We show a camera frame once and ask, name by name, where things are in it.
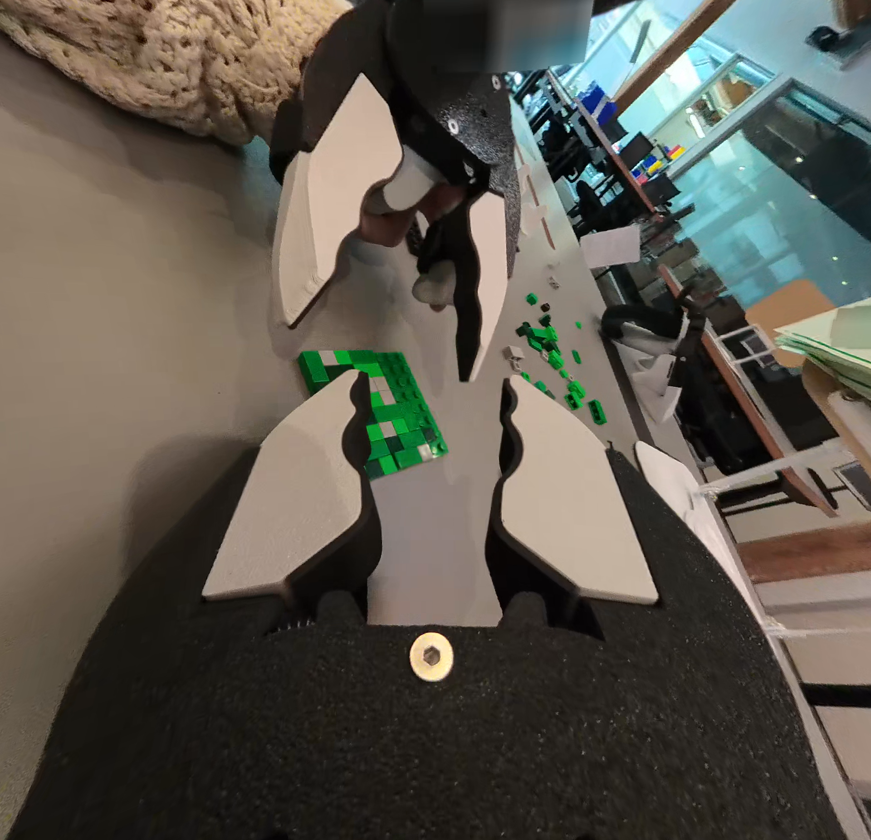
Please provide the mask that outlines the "scattered green lego pieces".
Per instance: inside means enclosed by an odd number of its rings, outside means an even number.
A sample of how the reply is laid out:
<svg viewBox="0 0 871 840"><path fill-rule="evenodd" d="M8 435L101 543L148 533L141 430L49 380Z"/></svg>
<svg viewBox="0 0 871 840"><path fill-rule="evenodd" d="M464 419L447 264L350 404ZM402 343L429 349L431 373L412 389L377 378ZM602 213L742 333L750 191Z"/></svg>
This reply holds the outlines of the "scattered green lego pieces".
<svg viewBox="0 0 871 840"><path fill-rule="evenodd" d="M517 324L514 335L525 344L533 357L549 367L552 377L536 379L531 376L531 369L521 369L522 377L569 411L586 411L595 426L607 425L602 402L588 392L583 382L584 360L580 349L582 322L571 321L568 331L563 333L553 319L549 302L540 299L536 293L529 292L524 303L531 312L537 309L539 315L523 319Z"/></svg>

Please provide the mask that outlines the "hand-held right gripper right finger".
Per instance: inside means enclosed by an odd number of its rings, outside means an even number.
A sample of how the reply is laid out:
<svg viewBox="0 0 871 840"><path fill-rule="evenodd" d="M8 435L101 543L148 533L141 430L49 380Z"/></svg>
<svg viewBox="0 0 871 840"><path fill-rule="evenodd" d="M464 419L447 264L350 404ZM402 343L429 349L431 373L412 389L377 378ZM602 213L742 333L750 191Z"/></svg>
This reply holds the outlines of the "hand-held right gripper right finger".
<svg viewBox="0 0 871 840"><path fill-rule="evenodd" d="M520 375L505 378L502 393L494 536L569 595L657 604L605 445Z"/></svg>

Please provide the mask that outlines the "green lego mosaic plate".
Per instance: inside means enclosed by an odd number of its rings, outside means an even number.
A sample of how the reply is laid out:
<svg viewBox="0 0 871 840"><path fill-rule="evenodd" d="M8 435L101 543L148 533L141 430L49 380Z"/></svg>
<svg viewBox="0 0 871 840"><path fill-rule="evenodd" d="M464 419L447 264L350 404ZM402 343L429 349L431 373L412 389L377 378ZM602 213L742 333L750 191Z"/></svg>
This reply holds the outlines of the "green lego mosaic plate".
<svg viewBox="0 0 871 840"><path fill-rule="evenodd" d="M371 480L448 455L449 447L402 352L308 350L299 354L297 365L312 395L345 371L369 377L371 451L365 470Z"/></svg>

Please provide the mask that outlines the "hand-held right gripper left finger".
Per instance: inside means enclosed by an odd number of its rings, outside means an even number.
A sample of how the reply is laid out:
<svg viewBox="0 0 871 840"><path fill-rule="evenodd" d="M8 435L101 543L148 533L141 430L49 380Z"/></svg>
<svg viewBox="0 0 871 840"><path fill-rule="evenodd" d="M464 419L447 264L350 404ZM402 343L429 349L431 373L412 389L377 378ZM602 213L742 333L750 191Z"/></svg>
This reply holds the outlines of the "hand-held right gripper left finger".
<svg viewBox="0 0 871 840"><path fill-rule="evenodd" d="M369 377L344 372L267 435L203 585L206 601L368 601L382 524L365 465Z"/></svg>

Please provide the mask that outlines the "person's left forearm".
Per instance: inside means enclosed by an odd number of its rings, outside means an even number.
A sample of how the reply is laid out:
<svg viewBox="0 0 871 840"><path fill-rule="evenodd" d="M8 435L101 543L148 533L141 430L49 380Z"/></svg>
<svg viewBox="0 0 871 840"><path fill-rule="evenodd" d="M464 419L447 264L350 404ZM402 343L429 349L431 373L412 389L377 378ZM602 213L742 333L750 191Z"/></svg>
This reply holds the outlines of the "person's left forearm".
<svg viewBox="0 0 871 840"><path fill-rule="evenodd" d="M241 147L279 105L347 0L1 0L2 33L131 114Z"/></svg>

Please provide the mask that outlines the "stack of papers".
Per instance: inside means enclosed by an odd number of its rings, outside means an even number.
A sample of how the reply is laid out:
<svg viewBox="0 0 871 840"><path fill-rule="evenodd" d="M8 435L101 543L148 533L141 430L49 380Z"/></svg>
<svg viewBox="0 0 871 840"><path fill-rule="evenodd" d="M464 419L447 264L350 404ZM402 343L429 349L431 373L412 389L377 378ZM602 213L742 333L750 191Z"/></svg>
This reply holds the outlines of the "stack of papers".
<svg viewBox="0 0 871 840"><path fill-rule="evenodd" d="M779 348L801 355L870 400L870 299L775 329Z"/></svg>

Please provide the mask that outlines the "white paper sheet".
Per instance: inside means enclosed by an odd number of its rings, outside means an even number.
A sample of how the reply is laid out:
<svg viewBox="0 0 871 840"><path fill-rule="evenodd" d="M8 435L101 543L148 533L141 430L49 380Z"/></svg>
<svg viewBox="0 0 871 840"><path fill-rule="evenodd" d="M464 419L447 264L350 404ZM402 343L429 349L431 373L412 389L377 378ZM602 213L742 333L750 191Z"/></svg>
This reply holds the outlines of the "white paper sheet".
<svg viewBox="0 0 871 840"><path fill-rule="evenodd" d="M591 270L636 264L641 258L640 235L638 225L584 235L579 240L582 259Z"/></svg>

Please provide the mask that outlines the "white plastic sheet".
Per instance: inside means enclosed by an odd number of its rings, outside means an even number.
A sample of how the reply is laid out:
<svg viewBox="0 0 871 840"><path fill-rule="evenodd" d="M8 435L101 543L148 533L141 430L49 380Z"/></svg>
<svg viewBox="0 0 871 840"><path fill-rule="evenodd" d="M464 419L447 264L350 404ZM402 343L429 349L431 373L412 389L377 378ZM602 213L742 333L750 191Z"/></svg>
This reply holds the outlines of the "white plastic sheet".
<svg viewBox="0 0 871 840"><path fill-rule="evenodd" d="M710 513L700 481L680 460L641 440L634 445L634 456L650 487L683 521L690 514Z"/></svg>

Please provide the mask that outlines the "person's left hand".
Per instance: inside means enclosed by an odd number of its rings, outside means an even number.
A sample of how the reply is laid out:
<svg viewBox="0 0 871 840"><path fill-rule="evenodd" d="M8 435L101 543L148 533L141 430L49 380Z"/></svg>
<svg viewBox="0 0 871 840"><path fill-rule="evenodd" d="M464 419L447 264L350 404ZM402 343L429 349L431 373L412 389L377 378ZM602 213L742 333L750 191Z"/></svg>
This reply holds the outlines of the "person's left hand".
<svg viewBox="0 0 871 840"><path fill-rule="evenodd" d="M428 225L449 214L463 202L466 188L448 183L436 184L412 208L392 211L383 215L363 212L354 236L365 243L387 248L397 247L407 236L418 213Z"/></svg>

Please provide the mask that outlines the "white cloth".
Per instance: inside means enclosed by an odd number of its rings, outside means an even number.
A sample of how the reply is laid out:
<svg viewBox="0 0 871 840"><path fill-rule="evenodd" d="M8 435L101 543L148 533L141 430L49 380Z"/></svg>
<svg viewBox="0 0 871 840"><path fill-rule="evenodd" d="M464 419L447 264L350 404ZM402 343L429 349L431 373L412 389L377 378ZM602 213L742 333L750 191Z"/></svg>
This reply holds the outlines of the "white cloth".
<svg viewBox="0 0 871 840"><path fill-rule="evenodd" d="M635 323L624 325L623 343L632 352L631 384L638 400L657 424L674 415L683 392L683 370L677 353L684 337L684 332L671 339Z"/></svg>

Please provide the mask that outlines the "wooden desk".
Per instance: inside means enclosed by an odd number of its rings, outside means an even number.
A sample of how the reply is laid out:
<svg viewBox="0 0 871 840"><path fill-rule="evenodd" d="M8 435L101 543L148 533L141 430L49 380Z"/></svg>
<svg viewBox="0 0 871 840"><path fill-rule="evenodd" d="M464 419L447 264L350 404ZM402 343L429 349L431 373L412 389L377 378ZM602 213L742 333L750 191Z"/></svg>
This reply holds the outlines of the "wooden desk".
<svg viewBox="0 0 871 840"><path fill-rule="evenodd" d="M650 216L654 221L662 222L664 217L651 203L642 185L638 184L630 169L614 149L613 144L604 135L604 131L597 123L596 117L591 115L582 105L579 106L573 102L551 69L545 70L544 75L550 86L548 93L552 98L550 102L552 103L551 108L553 111L565 114L568 118L568 124L571 125L581 141L589 148L598 149L604 155L610 174L613 175L615 181L622 185L624 192L630 197L629 201L637 205L639 209L643 210L643 213Z"/></svg>
<svg viewBox="0 0 871 840"><path fill-rule="evenodd" d="M780 493L786 497L787 503L811 506L830 519L837 518L840 514L837 499L814 470L815 463L846 451L831 420L813 401L835 430L836 436L833 440L807 450L796 450L765 403L752 388L749 378L743 371L742 366L752 360L761 360L766 356L774 357L769 345L761 339L754 327L748 325L745 312L739 309L737 325L721 335L709 317L713 302L703 302L701 296L697 295L696 290L689 284L680 289L675 274L664 265L659 266L659 273L676 299L690 298L692 303L702 311L705 318L705 331L702 335L705 352L738 400L741 409L768 449L768 453L772 455L772 460L760 464L756 469L748 468L728 474L721 480L705 486L708 494L715 499L719 510L726 515L745 513L754 508L754 503ZM793 370L800 374L806 390L801 370Z"/></svg>

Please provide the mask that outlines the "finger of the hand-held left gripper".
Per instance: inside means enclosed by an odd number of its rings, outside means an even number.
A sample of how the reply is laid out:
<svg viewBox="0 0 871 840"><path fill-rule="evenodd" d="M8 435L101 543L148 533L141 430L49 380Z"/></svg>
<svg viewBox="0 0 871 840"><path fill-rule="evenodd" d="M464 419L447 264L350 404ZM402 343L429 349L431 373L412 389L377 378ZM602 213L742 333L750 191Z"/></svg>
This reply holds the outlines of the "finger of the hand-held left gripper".
<svg viewBox="0 0 871 840"><path fill-rule="evenodd" d="M320 297L366 205L382 215L412 209L445 181L401 144L387 101L357 76L313 150L285 173L272 245L278 322L295 328Z"/></svg>
<svg viewBox="0 0 871 840"><path fill-rule="evenodd" d="M455 270L455 353L459 379L473 382L504 305L508 272L504 199L485 192L445 219L445 243Z"/></svg>

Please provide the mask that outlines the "black office chair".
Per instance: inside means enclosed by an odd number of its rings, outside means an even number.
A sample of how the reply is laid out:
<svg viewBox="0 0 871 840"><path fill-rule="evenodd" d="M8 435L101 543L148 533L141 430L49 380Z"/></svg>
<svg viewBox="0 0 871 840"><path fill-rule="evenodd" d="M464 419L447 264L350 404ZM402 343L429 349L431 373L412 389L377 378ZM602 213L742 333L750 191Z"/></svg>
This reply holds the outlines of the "black office chair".
<svg viewBox="0 0 871 840"><path fill-rule="evenodd" d="M800 374L773 357L742 366L752 388L798 451L833 440L836 432L803 387ZM720 376L704 348L691 367L676 410L695 451L734 474L772 460L772 455Z"/></svg>

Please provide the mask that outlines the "wooden beam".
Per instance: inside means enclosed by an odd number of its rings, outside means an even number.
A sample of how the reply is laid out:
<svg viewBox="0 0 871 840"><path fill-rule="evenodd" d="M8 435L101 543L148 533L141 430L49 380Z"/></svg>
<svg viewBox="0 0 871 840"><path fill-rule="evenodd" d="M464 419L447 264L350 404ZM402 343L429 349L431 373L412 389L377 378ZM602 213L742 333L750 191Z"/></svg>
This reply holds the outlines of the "wooden beam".
<svg viewBox="0 0 871 840"><path fill-rule="evenodd" d="M736 2L737 0L703 0L664 44L618 89L613 98L617 115L623 115Z"/></svg>

